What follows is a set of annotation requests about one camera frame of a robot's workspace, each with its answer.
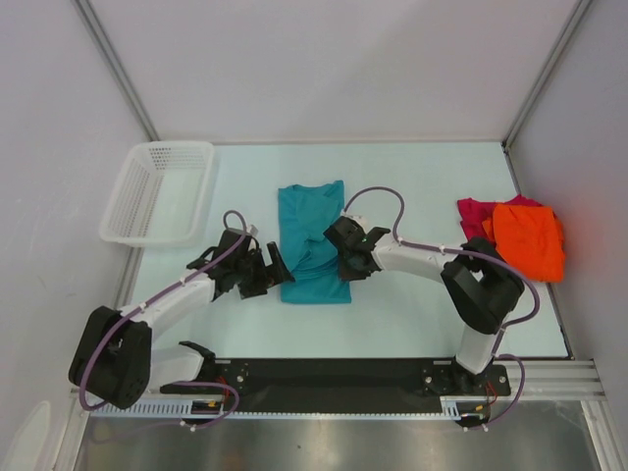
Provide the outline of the teal t shirt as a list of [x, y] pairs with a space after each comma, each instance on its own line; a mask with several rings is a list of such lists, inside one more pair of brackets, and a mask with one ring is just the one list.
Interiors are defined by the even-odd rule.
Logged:
[[338, 250], [324, 232], [344, 208], [344, 182], [293, 184], [278, 190], [280, 252], [293, 280], [281, 301], [296, 305], [348, 304], [350, 285], [340, 279]]

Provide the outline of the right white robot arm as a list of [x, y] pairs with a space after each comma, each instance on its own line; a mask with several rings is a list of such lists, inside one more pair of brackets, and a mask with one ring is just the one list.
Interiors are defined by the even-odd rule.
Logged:
[[332, 223], [324, 236], [338, 251], [344, 281], [400, 272], [443, 284], [464, 323], [453, 383], [463, 393], [476, 393], [487, 383], [497, 334], [524, 291], [523, 281], [500, 265], [491, 246], [476, 238], [462, 246], [463, 254], [414, 248], [396, 240], [389, 229], [365, 230], [357, 217], [347, 216]]

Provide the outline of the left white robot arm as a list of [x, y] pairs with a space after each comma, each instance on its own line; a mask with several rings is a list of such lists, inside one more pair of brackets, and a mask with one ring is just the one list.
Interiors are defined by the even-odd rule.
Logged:
[[212, 390], [221, 382], [213, 351], [191, 340], [157, 349], [155, 341], [232, 289], [247, 299], [293, 280], [275, 243], [262, 248], [253, 234], [226, 229], [217, 245], [186, 265], [178, 281], [148, 300], [121, 309], [93, 310], [69, 380], [82, 395], [95, 395], [121, 409], [134, 405], [148, 390]]

